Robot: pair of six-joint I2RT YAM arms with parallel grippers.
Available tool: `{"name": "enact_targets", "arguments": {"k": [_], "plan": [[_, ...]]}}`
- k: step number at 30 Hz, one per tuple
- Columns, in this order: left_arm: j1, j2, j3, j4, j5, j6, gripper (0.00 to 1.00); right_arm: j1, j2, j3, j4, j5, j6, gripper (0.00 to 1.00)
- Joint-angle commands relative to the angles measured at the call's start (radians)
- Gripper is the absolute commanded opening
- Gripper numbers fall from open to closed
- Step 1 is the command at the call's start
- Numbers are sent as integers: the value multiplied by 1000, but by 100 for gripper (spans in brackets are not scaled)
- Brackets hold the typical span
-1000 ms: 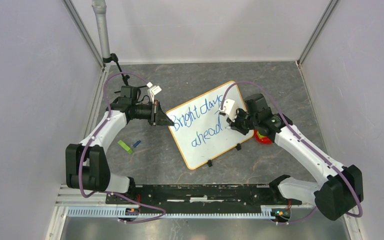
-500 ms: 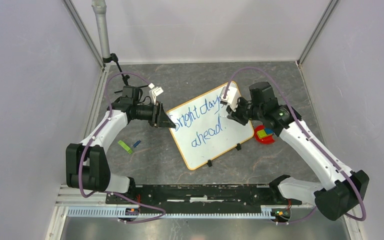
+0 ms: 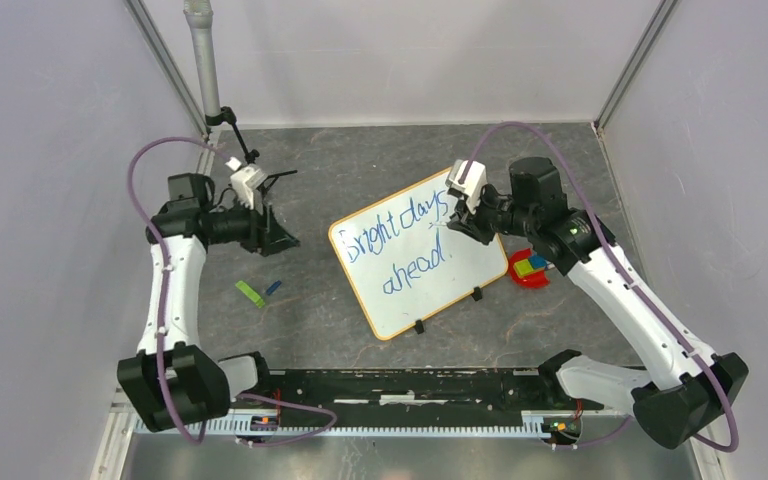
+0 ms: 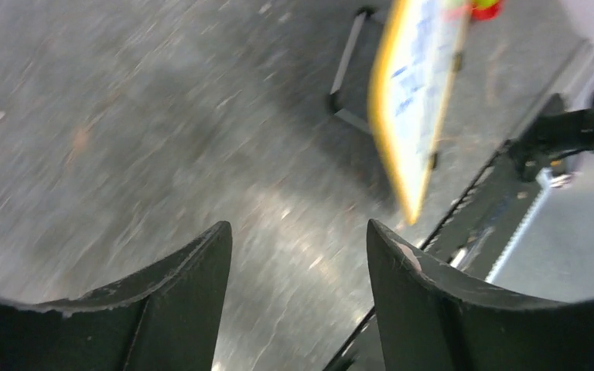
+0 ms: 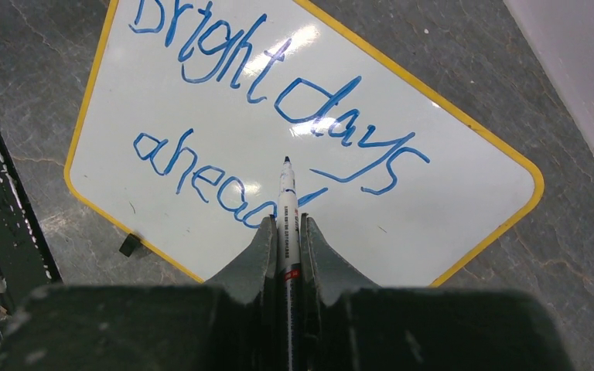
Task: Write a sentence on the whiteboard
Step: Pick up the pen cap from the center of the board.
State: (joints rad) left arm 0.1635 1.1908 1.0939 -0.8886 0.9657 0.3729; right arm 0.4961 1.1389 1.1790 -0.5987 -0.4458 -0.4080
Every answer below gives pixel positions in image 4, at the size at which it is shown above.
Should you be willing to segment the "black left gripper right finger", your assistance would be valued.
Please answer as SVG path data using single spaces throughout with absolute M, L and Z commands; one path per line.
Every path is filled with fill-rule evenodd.
M 594 370 L 594 299 L 564 303 L 469 276 L 367 224 L 388 370 Z

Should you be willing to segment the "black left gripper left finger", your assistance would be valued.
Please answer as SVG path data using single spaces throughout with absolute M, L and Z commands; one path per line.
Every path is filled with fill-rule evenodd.
M 231 226 L 220 221 L 78 299 L 0 298 L 0 370 L 211 369 L 231 254 Z

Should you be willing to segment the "yellow framed whiteboard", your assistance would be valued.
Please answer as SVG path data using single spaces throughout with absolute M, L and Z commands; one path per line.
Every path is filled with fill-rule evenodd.
M 370 74 L 371 133 L 407 223 L 421 215 L 469 25 L 469 1 L 393 1 Z

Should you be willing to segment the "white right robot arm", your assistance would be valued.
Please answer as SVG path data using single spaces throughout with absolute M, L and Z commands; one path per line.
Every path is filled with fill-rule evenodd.
M 518 178 L 532 182 L 552 162 L 584 151 L 594 153 L 594 96 L 586 109 L 536 117 L 508 154 Z

